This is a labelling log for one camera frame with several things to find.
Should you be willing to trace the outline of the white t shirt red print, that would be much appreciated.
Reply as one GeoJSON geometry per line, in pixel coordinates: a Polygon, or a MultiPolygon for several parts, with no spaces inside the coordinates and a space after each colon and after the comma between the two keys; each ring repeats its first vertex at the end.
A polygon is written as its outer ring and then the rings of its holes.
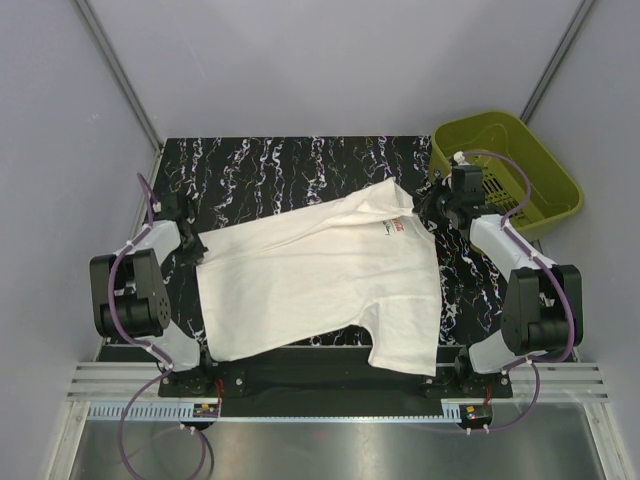
{"type": "Polygon", "coordinates": [[[349,326],[370,365],[436,372],[435,240],[393,179],[344,198],[211,230],[196,269],[211,357],[236,361],[349,326]]]}

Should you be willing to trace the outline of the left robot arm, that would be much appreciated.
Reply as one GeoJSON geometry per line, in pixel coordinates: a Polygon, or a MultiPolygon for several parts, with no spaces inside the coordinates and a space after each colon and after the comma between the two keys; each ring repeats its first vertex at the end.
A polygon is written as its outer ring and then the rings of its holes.
{"type": "Polygon", "coordinates": [[[182,266],[200,263],[207,248],[194,222],[194,202],[171,193],[152,207],[153,223],[144,225],[120,250],[96,256],[89,263],[94,325],[105,339],[138,346],[165,368],[181,373],[181,384],[196,396],[215,386],[216,372],[201,362],[197,340],[172,319],[161,273],[173,257],[182,266]]]}

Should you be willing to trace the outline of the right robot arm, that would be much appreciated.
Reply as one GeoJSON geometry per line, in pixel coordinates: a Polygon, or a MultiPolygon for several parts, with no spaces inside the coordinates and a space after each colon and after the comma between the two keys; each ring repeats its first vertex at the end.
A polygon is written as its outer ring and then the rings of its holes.
{"type": "Polygon", "coordinates": [[[483,171],[456,165],[435,175],[414,211],[457,229],[507,281],[500,329],[466,348],[466,364],[454,371],[454,384],[476,396],[490,375],[524,363],[567,360],[583,338],[582,277],[573,265],[541,254],[512,226],[509,214],[488,203],[483,171]]]}

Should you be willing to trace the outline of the black patterned table mat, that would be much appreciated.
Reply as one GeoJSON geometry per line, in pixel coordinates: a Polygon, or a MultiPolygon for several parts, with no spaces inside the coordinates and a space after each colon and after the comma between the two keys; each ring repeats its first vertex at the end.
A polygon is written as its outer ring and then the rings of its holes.
{"type": "MultiPolygon", "coordinates": [[[[188,197],[204,232],[335,200],[388,177],[423,195],[431,156],[428,136],[172,138],[148,182],[158,197],[188,197]]],[[[440,264],[440,344],[487,338],[500,327],[506,280],[452,227],[425,226],[440,264]]]]}

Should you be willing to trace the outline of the olive green plastic basket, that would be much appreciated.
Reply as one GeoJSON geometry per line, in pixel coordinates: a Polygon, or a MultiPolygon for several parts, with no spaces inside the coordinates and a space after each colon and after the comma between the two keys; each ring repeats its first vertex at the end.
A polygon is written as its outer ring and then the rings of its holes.
{"type": "Polygon", "coordinates": [[[528,201],[510,222],[529,241],[542,239],[583,205],[577,182],[514,115],[487,111],[437,127],[431,136],[429,175],[449,174],[457,152],[483,168],[489,203],[508,211],[528,201]]]}

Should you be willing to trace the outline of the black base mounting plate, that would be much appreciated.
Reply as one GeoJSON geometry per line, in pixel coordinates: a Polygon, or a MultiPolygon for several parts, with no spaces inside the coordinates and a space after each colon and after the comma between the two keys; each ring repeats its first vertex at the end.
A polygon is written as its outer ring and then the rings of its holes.
{"type": "Polygon", "coordinates": [[[511,381],[471,371],[466,349],[438,349],[436,373],[408,374],[369,364],[370,346],[288,346],[236,361],[207,360],[171,374],[159,387],[167,398],[247,398],[269,391],[408,393],[426,398],[509,399],[511,381]]]}

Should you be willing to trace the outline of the left aluminium frame post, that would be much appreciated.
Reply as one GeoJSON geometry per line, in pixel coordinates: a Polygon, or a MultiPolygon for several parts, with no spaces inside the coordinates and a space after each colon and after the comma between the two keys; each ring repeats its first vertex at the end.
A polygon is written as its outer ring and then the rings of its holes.
{"type": "Polygon", "coordinates": [[[83,25],[88,30],[107,70],[116,82],[120,93],[128,104],[139,127],[142,129],[151,149],[157,154],[164,145],[164,140],[158,134],[150,116],[146,112],[133,84],[131,83],[117,52],[90,1],[71,0],[70,3],[77,11],[83,25]]]}

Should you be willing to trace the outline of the aluminium frame post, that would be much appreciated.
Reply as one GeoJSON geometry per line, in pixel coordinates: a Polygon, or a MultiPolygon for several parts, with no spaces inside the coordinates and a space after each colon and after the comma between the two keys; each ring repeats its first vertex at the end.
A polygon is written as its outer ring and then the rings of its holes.
{"type": "Polygon", "coordinates": [[[139,127],[142,129],[151,149],[157,154],[164,145],[164,140],[158,134],[150,116],[146,112],[133,84],[131,83],[117,52],[90,1],[71,0],[70,3],[77,11],[83,25],[88,30],[107,70],[116,82],[120,93],[128,104],[139,127]]]}
{"type": "Polygon", "coordinates": [[[520,114],[523,123],[532,120],[598,4],[598,0],[579,2],[520,114]]]}

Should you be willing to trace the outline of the aluminium rail profile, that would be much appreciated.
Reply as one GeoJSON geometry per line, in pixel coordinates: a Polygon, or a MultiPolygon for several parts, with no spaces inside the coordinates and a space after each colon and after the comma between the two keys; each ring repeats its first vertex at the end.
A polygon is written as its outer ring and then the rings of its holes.
{"type": "Polygon", "coordinates": [[[82,362],[76,367],[66,399],[68,401],[124,401],[160,371],[155,363],[82,362]]]}

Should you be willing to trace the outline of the right aluminium frame post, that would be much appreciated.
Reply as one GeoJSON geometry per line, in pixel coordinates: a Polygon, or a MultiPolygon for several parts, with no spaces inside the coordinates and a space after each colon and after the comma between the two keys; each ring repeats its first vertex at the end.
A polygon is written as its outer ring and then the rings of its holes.
{"type": "Polygon", "coordinates": [[[598,0],[579,2],[520,114],[523,123],[532,120],[598,4],[598,0]]]}

